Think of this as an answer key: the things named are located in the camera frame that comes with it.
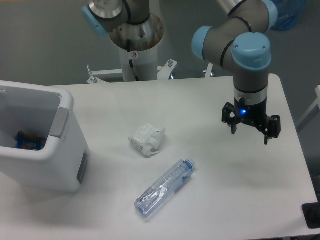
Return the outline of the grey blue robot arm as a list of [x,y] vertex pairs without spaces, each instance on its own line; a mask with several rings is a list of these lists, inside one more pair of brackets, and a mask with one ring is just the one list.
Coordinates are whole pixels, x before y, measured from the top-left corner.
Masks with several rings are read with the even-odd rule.
[[[276,139],[281,118],[266,113],[272,56],[265,32],[276,23],[278,9],[270,0],[221,0],[219,5],[228,20],[218,28],[200,27],[191,50],[233,74],[234,103],[224,105],[221,119],[232,133],[244,124],[261,132],[265,141]],[[81,12],[95,34],[109,36],[118,48],[124,81],[159,79],[158,45],[165,30],[148,0],[91,0]]]

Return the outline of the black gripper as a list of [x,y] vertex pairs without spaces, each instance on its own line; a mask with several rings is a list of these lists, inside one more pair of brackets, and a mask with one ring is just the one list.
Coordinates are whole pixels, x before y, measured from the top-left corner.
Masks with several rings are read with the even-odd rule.
[[227,102],[222,109],[221,121],[231,128],[231,134],[237,131],[239,123],[255,127],[264,135],[264,145],[269,140],[277,139],[281,132],[281,117],[267,116],[267,99],[255,105],[243,105],[234,100],[234,105]]

